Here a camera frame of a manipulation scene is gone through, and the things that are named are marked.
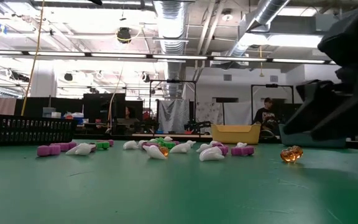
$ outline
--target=red object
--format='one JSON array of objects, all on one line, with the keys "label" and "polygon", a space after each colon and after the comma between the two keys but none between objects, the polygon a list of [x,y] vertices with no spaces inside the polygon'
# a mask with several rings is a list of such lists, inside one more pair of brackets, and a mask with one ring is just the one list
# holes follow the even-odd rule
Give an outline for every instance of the red object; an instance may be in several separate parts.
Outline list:
[{"label": "red object", "polygon": [[147,119],[149,119],[149,118],[150,118],[149,112],[143,113],[143,120],[144,120],[144,121],[147,120]]}]

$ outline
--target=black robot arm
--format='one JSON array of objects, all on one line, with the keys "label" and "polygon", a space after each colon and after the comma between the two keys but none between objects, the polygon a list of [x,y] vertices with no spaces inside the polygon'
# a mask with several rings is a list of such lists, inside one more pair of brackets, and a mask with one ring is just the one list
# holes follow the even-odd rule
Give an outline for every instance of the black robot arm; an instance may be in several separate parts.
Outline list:
[{"label": "black robot arm", "polygon": [[285,134],[311,131],[315,140],[358,135],[358,9],[336,22],[318,45],[341,68],[341,83],[313,80],[296,87],[304,103]]}]

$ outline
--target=amber glass object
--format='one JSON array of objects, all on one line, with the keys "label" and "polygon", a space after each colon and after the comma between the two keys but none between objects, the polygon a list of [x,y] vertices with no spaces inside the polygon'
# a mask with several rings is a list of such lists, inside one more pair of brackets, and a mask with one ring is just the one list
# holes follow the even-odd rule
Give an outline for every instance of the amber glass object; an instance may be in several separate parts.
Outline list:
[{"label": "amber glass object", "polygon": [[167,147],[159,147],[160,148],[160,152],[165,156],[168,157],[168,148]]},{"label": "amber glass object", "polygon": [[281,152],[280,157],[284,162],[295,162],[297,159],[302,157],[302,155],[303,155],[303,150],[301,147],[292,146],[292,147],[288,147],[288,149],[284,149]]}]

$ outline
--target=yellow container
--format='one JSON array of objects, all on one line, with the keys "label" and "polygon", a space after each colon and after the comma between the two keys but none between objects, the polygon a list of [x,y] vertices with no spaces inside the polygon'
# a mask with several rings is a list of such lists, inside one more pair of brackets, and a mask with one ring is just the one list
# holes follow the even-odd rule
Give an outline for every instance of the yellow container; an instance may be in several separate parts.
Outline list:
[{"label": "yellow container", "polygon": [[212,139],[221,143],[258,144],[260,124],[254,125],[215,125],[212,124]]}]

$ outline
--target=blue object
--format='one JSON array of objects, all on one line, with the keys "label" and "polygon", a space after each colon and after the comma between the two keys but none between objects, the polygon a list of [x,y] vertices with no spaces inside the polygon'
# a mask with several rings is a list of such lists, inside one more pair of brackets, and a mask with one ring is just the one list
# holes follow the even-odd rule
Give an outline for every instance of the blue object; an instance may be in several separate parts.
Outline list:
[{"label": "blue object", "polygon": [[5,25],[0,24],[0,29],[4,32],[4,34],[7,34],[7,28]]},{"label": "blue object", "polygon": [[296,134],[284,134],[284,124],[279,124],[280,139],[285,146],[320,147],[320,148],[345,148],[346,138],[332,139],[326,141],[315,141],[311,138],[310,132]]},{"label": "blue object", "polygon": [[76,117],[74,117],[73,119],[76,120],[76,121],[78,121],[78,124],[77,124],[77,125],[81,125],[81,124],[84,123],[84,118],[76,118]]}]

